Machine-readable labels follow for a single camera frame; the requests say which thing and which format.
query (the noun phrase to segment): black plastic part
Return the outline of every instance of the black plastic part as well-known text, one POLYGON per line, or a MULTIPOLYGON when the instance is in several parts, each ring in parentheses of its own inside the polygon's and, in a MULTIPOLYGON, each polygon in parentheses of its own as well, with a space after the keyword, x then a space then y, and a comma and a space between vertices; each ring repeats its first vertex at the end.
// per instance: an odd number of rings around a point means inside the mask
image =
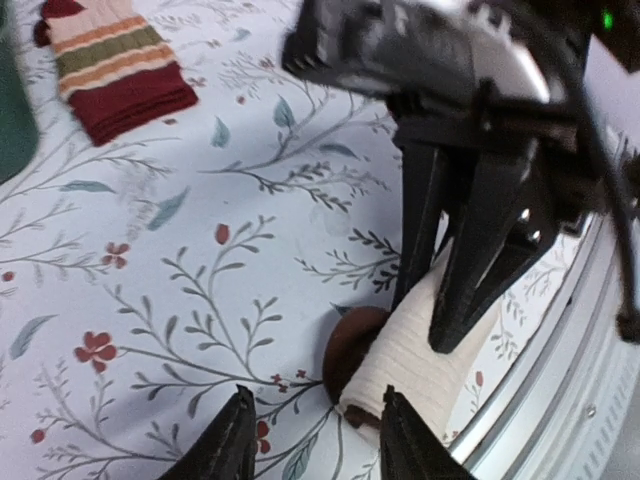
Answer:
POLYGON ((525 0, 525 3, 551 24, 564 27, 570 38, 579 38, 583 45, 583 39, 591 34, 598 37, 628 73, 640 70, 637 0, 525 0))
POLYGON ((253 480, 256 450, 253 394, 238 386, 189 451, 158 480, 253 480))
POLYGON ((637 151, 626 150, 621 163, 631 185, 631 192, 635 200, 640 199, 640 154, 637 151))
POLYGON ((452 170, 440 148, 403 146, 402 250, 392 309, 431 268, 440 217, 451 198, 452 170))
POLYGON ((382 480, 476 480, 451 457, 404 395, 389 386, 384 400, 382 480))
POLYGON ((400 0, 305 0, 281 64, 301 80, 372 98, 420 91, 451 114, 468 108, 476 89, 469 38, 426 6, 400 0))
POLYGON ((512 132, 506 141, 504 130, 489 132, 475 121, 397 122, 404 210, 394 307, 428 272, 438 219, 448 213, 455 239, 429 343, 438 353, 450 353, 553 246, 560 222, 544 150, 537 139, 512 132))

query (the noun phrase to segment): floral tablecloth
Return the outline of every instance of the floral tablecloth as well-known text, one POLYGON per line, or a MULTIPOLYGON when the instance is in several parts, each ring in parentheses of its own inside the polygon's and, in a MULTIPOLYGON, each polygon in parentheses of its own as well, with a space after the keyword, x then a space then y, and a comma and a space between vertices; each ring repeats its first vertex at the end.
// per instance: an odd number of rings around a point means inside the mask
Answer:
MULTIPOLYGON (((2 478, 152 480, 236 383, 257 397, 259 478, 377 478, 319 380, 341 313, 391 300, 401 183, 385 109, 277 68, 294 0, 138 0, 200 103, 93 148, 32 44, 38 2, 13 7, 42 139, 0 186, 2 478)), ((577 245, 561 238, 506 294, 445 443, 577 245)))

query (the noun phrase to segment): red flower pattern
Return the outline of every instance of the red flower pattern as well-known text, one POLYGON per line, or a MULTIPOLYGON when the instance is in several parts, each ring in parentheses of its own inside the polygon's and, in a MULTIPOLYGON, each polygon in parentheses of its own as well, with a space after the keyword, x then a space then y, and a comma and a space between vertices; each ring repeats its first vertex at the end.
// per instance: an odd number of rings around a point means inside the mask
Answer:
POLYGON ((41 429, 34 430, 31 433, 31 441, 35 444, 43 442, 46 437, 46 432, 41 429))
POLYGON ((107 369, 105 362, 116 358, 118 351, 116 347, 111 345, 111 335, 107 332, 102 332, 98 335, 94 335, 93 332, 87 332, 84 334, 84 347, 76 348, 73 353, 82 363, 87 363, 91 360, 95 371, 102 373, 107 369))
POLYGON ((267 422, 260 420, 257 426, 258 451, 263 455, 271 451, 271 444, 266 440, 267 435, 269 435, 269 425, 267 425, 267 422))
POLYGON ((224 245, 229 241, 229 236, 231 235, 231 231, 229 230, 229 226, 221 223, 216 228, 216 242, 220 245, 224 245))
POLYGON ((126 243, 116 245, 113 242, 109 242, 109 244, 107 245, 107 255, 102 257, 102 264, 113 264, 118 270, 124 268, 127 265, 127 259, 124 258, 123 255, 129 250, 131 250, 131 247, 126 243))

